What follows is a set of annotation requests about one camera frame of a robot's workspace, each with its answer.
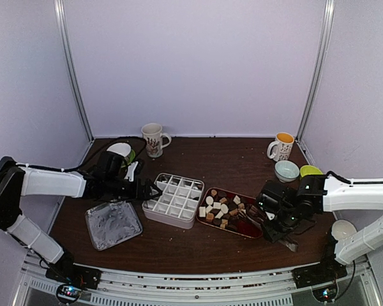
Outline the metal serving tongs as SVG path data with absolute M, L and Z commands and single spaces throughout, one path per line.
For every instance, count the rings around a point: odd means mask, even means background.
M 265 212 L 257 208 L 255 205 L 248 205 L 246 208 L 239 208 L 237 216 L 243 221 L 255 226 L 262 231 L 262 224 L 268 221 Z M 298 243 L 290 237 L 285 237 L 279 241 L 279 244 L 284 245 L 292 252 L 297 252 L 299 249 Z

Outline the white divided tin box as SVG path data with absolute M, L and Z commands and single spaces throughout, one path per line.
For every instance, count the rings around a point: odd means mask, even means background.
M 145 217 L 184 230 L 191 229 L 204 191 L 203 181 L 161 173 L 154 183 L 161 195 L 142 204 Z

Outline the bunny print tin lid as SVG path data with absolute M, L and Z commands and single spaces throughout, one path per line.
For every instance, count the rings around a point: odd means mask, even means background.
M 85 212 L 93 247 L 104 251 L 143 232 L 142 223 L 131 203 L 106 202 Z

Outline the red chocolate tray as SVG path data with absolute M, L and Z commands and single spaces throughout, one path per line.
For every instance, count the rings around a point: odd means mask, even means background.
M 255 198 L 212 187 L 200 200 L 195 218 L 212 228 L 257 239 L 263 236 L 263 216 L 256 214 L 254 204 Z

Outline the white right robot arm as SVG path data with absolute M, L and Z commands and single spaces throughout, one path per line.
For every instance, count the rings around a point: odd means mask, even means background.
M 256 206 L 266 215 L 262 231 L 269 242 L 285 238 L 315 214 L 332 212 L 356 222 L 353 233 L 334 237 L 332 255 L 315 266 L 319 281 L 328 281 L 339 264 L 348 265 L 383 246 L 383 178 L 344 178 L 330 171 L 303 177 L 296 189 L 268 181 Z

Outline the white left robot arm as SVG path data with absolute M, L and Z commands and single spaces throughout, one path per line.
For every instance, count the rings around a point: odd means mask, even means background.
M 79 277 L 73 255 L 30 220 L 22 211 L 23 198 L 111 197 L 123 201 L 147 201 L 161 196 L 152 180 L 125 178 L 121 174 L 125 158 L 103 152 L 88 170 L 28 166 L 10 156 L 0 159 L 0 230 L 41 257 L 65 283 Z

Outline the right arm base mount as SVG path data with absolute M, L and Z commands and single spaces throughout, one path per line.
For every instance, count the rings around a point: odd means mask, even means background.
M 292 276 L 296 288 L 310 288 L 314 299 L 318 302 L 333 302 L 339 295 L 338 279 L 347 276 L 347 269 L 328 268 L 326 266 L 312 265 L 295 268 Z

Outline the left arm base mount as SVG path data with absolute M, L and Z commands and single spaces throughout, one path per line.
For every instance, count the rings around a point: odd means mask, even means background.
M 55 268 L 47 268 L 46 278 L 60 282 L 56 288 L 59 302 L 70 305 L 77 302 L 89 289 L 97 289 L 101 280 L 101 271 L 95 268 L 73 265 L 72 273 L 65 276 Z

